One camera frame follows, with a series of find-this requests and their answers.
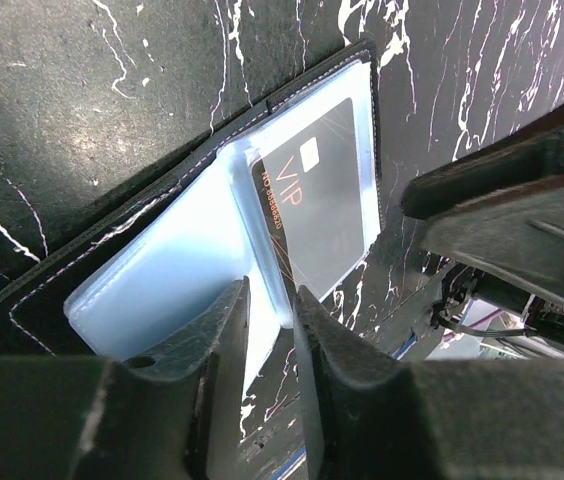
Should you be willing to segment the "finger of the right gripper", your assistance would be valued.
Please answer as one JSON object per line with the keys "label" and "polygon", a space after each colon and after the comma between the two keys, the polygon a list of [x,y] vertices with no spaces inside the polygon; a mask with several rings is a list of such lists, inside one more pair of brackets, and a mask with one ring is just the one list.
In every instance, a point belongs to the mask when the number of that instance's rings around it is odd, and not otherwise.
{"label": "finger of the right gripper", "polygon": [[564,309],[564,104],[412,180],[401,207],[424,249]]}

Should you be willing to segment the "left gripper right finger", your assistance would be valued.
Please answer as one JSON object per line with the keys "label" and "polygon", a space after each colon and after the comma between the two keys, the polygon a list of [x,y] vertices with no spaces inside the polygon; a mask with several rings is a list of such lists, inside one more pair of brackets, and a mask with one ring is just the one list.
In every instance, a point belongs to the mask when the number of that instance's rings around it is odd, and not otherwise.
{"label": "left gripper right finger", "polygon": [[313,479],[564,479],[564,359],[399,362],[306,288],[294,342]]}

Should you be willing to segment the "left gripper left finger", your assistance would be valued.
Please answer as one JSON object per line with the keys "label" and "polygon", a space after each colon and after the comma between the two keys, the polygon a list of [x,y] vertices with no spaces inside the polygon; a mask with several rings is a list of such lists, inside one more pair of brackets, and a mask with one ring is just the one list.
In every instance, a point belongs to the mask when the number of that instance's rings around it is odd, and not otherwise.
{"label": "left gripper left finger", "polygon": [[125,362],[0,356],[0,479],[232,479],[247,279]]}

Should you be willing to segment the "black VIP credit card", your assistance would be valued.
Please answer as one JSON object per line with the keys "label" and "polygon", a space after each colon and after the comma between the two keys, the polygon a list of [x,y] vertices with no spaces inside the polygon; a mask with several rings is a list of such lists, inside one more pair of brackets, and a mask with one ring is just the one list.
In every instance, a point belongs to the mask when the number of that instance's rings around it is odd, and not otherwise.
{"label": "black VIP credit card", "polygon": [[324,299],[366,250],[356,147],[345,99],[252,165],[289,292]]}

